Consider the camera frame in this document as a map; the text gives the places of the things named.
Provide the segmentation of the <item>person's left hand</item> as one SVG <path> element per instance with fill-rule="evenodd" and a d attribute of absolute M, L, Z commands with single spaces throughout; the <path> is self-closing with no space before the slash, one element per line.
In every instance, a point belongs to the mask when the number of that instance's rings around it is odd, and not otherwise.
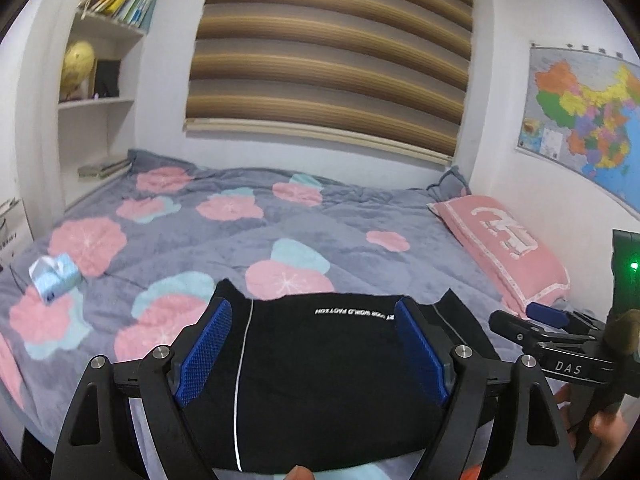
<path fill-rule="evenodd" d="M 284 480 L 314 480 L 314 474 L 308 468 L 296 465 L 286 474 Z"/>

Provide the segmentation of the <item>person's right hand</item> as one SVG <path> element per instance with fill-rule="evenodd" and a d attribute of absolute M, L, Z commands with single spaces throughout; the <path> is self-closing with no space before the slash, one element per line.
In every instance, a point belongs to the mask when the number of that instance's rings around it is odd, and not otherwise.
<path fill-rule="evenodd" d="M 572 385 L 563 385 L 554 398 L 559 405 L 561 418 L 567 437 L 572 448 L 576 445 L 576 437 L 568 431 L 570 423 L 570 404 L 577 400 L 572 393 Z M 611 465 L 614 457 L 620 452 L 624 442 L 631 433 L 631 429 L 639 418 L 639 399 L 625 396 L 620 408 L 613 411 L 599 412 L 590 419 L 589 430 L 591 435 L 599 440 L 597 451 L 588 456 L 588 460 L 582 460 L 579 465 L 579 479 L 597 479 L 605 469 Z"/>

